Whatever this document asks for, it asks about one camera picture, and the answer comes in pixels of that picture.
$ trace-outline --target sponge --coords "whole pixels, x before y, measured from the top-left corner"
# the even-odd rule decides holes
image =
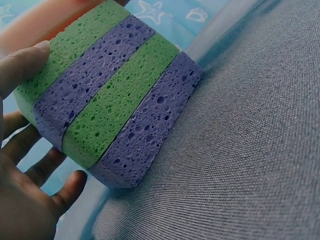
[[[184,52],[179,53],[134,111],[101,160],[89,168],[90,173],[107,186],[137,186],[201,75],[200,67]]]
[[[51,54],[43,71],[14,91],[21,113],[32,125],[36,126],[33,114],[36,100],[86,49],[129,15],[122,6],[108,0],[51,40]]]
[[[88,48],[36,101],[34,114],[40,134],[62,151],[63,135],[69,125],[154,33],[146,24],[130,16]],[[71,149],[67,147],[67,152],[81,147],[73,139],[69,139]],[[83,162],[76,155],[74,158]],[[90,159],[98,160],[94,155]]]
[[[108,0],[51,40],[14,92],[56,148],[111,188],[136,187],[202,76],[184,53]]]

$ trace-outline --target star print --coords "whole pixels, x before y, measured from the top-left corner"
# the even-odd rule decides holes
[[[10,12],[11,4],[0,6],[0,27],[3,25],[3,19],[12,17],[13,14]]]
[[[157,2],[154,5],[151,5],[145,1],[139,0],[139,5],[142,8],[142,11],[134,15],[138,19],[152,19],[155,24],[160,25],[161,17],[165,15],[172,17],[172,15],[162,11],[162,2]]]
[[[208,18],[208,14],[200,7],[192,9],[187,15],[186,19],[193,20],[195,22],[204,23]]]

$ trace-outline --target gray upholstery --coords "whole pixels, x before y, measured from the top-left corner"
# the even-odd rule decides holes
[[[214,59],[96,240],[320,239],[320,0],[266,0]]]

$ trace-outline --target hand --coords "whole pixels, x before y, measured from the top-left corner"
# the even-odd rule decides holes
[[[14,112],[3,115],[3,100],[24,80],[39,72],[48,60],[49,42],[20,50],[0,61],[0,144],[28,121]],[[63,188],[53,196],[40,187],[66,156],[52,148],[27,172],[16,166],[40,139],[31,125],[13,136],[0,151],[0,239],[49,240],[56,224],[84,189],[87,175],[75,171]]]

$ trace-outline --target starfish pattern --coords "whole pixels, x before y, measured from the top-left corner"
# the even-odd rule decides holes
[[[11,4],[0,6],[0,27],[3,26],[3,19],[12,17],[13,14],[10,12]]]
[[[161,17],[165,15],[173,17],[172,15],[162,11],[162,2],[157,2],[154,5],[151,5],[145,1],[139,0],[139,5],[142,8],[142,11],[134,15],[138,19],[152,19],[156,25],[160,25]]]

